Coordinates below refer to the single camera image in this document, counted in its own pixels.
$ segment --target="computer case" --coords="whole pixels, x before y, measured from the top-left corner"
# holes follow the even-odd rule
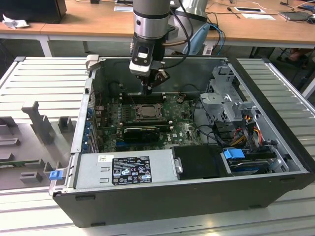
[[[64,0],[1,0],[0,15],[27,22],[60,23],[66,13]]]

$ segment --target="white paper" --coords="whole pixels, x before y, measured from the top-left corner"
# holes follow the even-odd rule
[[[130,11],[133,11],[133,7],[131,7],[131,6],[115,6],[114,7],[114,11],[127,11],[127,12],[130,12]]]
[[[273,18],[270,15],[249,14],[249,13],[242,13],[242,15],[247,19],[275,20],[275,18]]]
[[[11,29],[23,28],[23,27],[30,26],[30,25],[28,25],[28,23],[25,20],[13,20],[13,19],[6,17],[4,14],[2,16],[3,16],[2,23],[4,23],[7,27],[9,27]]]
[[[100,155],[98,156],[98,162],[112,162],[114,155]]]

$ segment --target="motherboard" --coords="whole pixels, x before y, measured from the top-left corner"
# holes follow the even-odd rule
[[[192,100],[180,94],[161,94],[149,100],[129,95],[111,98],[96,108],[100,151],[202,144],[191,119],[192,110]]]

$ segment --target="desk leg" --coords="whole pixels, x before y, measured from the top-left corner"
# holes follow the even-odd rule
[[[53,53],[50,50],[48,37],[43,35],[38,40],[40,42],[40,45],[41,45],[41,48],[44,52],[45,57],[53,57]]]
[[[87,41],[83,41],[83,48],[84,48],[84,52],[85,53],[89,53],[90,52]]]
[[[315,78],[313,79],[313,81],[310,83],[310,85],[307,86],[307,88],[304,90],[304,92],[302,93],[302,95],[308,99],[312,93],[315,90]]]

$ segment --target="black plastic cover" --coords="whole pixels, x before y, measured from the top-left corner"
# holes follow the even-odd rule
[[[173,147],[173,157],[180,159],[183,167],[180,180],[226,177],[221,151],[217,145]]]

